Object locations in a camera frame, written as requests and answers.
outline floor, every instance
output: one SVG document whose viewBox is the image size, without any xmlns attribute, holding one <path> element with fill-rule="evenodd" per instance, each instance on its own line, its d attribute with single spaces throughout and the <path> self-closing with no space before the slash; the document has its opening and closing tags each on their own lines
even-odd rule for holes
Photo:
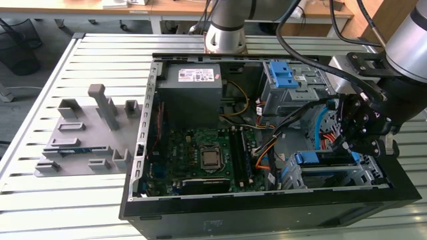
<svg viewBox="0 0 427 240">
<path fill-rule="evenodd" d="M 120 29 L 117 20 L 97 20 L 93 25 L 87 20 L 67 19 L 63 29 L 57 28 L 52 19 L 32 20 L 32 23 L 43 41 L 43 46 L 35 50 L 41 68 L 28 76 L 16 76 L 0 64 L 0 83 L 5 87 L 43 87 L 45 85 L 73 33 L 127 33 Z M 129 34 L 152 33 L 148 21 L 128 20 L 123 23 L 131 30 Z M 247 23 L 244 30 L 247 35 L 265 35 L 259 30 L 256 23 Z M 9 91 L 15 95 L 15 101 L 8 103 L 0 101 L 0 141 L 12 141 L 40 92 L 35 88 L 12 88 Z M 5 150 L 7 145 L 0 144 L 0 157 Z"/>
</svg>

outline chip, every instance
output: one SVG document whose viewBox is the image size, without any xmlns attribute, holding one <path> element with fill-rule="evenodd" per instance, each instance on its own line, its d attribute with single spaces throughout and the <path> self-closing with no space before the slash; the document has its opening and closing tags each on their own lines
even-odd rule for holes
<svg viewBox="0 0 427 240">
<path fill-rule="evenodd" d="M 220 146 L 200 148 L 200 168 L 208 173 L 213 173 L 221 168 L 221 148 Z"/>
</svg>

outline sticker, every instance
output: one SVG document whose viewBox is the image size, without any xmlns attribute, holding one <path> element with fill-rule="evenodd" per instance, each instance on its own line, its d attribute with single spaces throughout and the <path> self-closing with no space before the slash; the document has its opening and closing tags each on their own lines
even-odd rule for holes
<svg viewBox="0 0 427 240">
<path fill-rule="evenodd" d="M 213 69 L 181 69 L 177 75 L 179 82 L 213 82 Z"/>
<path fill-rule="evenodd" d="M 279 156 L 280 160 L 284 162 L 284 161 L 285 161 L 285 155 L 284 155 L 284 153 L 279 153 L 277 156 Z"/>
<path fill-rule="evenodd" d="M 303 76 L 293 76 L 296 81 L 307 81 L 304 75 Z"/>
<path fill-rule="evenodd" d="M 76 153 L 75 150 L 59 150 L 57 152 L 61 153 L 61 154 L 73 154 L 73 153 Z"/>
<path fill-rule="evenodd" d="M 128 11 L 131 14 L 148 14 L 148 11 Z"/>
<path fill-rule="evenodd" d="M 275 176 L 272 175 L 272 173 L 268 173 L 268 180 L 269 180 L 269 182 L 271 182 L 272 184 L 275 184 L 276 178 L 275 178 Z"/>
<path fill-rule="evenodd" d="M 256 115 L 263 115 L 263 108 L 260 106 L 256 107 Z"/>
</svg>

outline white power strip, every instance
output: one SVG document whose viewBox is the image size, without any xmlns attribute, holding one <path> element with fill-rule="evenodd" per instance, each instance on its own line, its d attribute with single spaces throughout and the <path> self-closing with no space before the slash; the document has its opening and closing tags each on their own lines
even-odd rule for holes
<svg viewBox="0 0 427 240">
<path fill-rule="evenodd" d="M 145 5 L 149 0 L 127 0 L 129 4 Z"/>
</svg>

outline green motherboard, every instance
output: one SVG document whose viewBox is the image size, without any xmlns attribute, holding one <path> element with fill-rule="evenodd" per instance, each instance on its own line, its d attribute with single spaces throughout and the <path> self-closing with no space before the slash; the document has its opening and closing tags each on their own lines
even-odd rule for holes
<svg viewBox="0 0 427 240">
<path fill-rule="evenodd" d="M 231 132 L 243 139 L 244 146 L 236 146 L 231 142 Z M 264 190 L 264 175 L 261 171 L 241 169 L 251 168 L 253 159 L 243 159 L 241 155 L 251 156 L 251 150 L 256 147 L 255 132 L 252 129 L 209 129 L 196 128 L 172 130 L 167 136 L 165 158 L 153 166 L 153 178 L 148 181 L 151 195 L 180 195 L 180 187 L 188 180 L 224 179 L 229 180 L 227 192 L 253 192 Z M 236 155 L 235 149 L 244 149 L 247 154 Z M 249 182 L 239 182 L 236 174 L 251 175 Z"/>
</svg>

